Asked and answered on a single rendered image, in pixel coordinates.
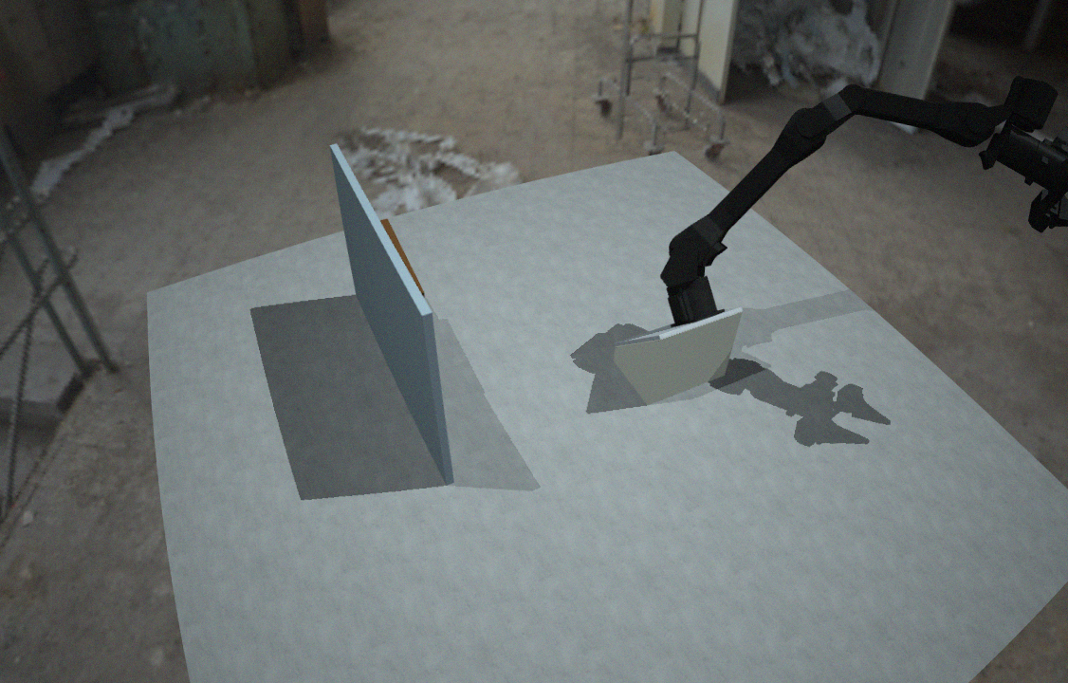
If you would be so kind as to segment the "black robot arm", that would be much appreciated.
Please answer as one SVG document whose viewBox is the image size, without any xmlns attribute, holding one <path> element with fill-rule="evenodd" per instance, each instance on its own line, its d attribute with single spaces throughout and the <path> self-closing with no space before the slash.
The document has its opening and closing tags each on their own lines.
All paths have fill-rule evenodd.
<svg viewBox="0 0 1068 683">
<path fill-rule="evenodd" d="M 1031 164 L 1039 140 L 1028 136 L 1045 128 L 1058 91 L 1045 81 L 1017 75 L 1003 105 L 986 107 L 977 102 L 928 102 L 849 83 L 841 92 L 813 108 L 799 109 L 786 123 L 771 152 L 738 182 L 713 211 L 676 234 L 669 244 L 668 266 L 660 273 L 668 285 L 668 303 L 674 323 L 698 323 L 722 314 L 717 308 L 705 267 L 727 249 L 722 239 L 727 231 L 771 189 L 788 169 L 823 147 L 826 136 L 841 128 L 854 114 L 874 120 L 904 122 L 914 128 L 934 131 L 956 144 L 971 148 L 993 134 L 1005 121 L 1001 133 L 992 136 L 986 150 L 978 153 L 984 170 L 995 160 L 1019 174 Z"/>
</svg>

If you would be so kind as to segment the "brown picture frame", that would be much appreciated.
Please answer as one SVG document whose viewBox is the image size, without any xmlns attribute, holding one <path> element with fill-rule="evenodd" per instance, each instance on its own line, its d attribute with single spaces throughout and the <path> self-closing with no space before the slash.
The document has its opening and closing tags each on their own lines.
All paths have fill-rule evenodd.
<svg viewBox="0 0 1068 683">
<path fill-rule="evenodd" d="M 425 299 L 424 288 L 422 288 L 421 284 L 418 283 L 418 280 L 417 280 L 417 276 L 415 276 L 415 272 L 414 272 L 413 268 L 410 267 L 410 261 L 407 259 L 407 255 L 405 255 L 405 252 L 403 251 L 403 249 L 400 249 L 400 243 L 398 241 L 398 238 L 396 238 L 396 235 L 394 233 L 394 228 L 392 228 L 390 222 L 388 222 L 388 219 L 379 220 L 379 222 L 382 222 L 384 231 L 387 232 L 388 236 L 390 236 L 391 241 L 392 241 L 392 243 L 394 243 L 394 247 L 396 248 L 396 250 L 398 250 L 398 252 L 399 252 L 400 261 L 403 261 L 404 265 L 405 265 L 405 267 L 407 267 L 407 269 L 410 271 L 410 276 L 414 277 L 414 281 L 417 283 L 417 288 L 418 288 L 418 290 L 421 291 L 422 295 L 424 295 L 424 299 Z"/>
</svg>

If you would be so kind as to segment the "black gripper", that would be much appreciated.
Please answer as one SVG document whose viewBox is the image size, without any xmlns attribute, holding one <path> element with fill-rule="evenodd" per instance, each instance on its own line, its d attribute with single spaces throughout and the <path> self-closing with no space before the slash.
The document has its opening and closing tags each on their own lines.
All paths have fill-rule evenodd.
<svg viewBox="0 0 1068 683">
<path fill-rule="evenodd" d="M 1039 182 L 1041 190 L 1031 204 L 1028 222 L 1033 229 L 1068 228 L 1068 156 L 1050 146 L 1051 141 L 1045 138 L 1039 141 L 1038 150 L 1022 174 L 1028 186 Z"/>
</svg>

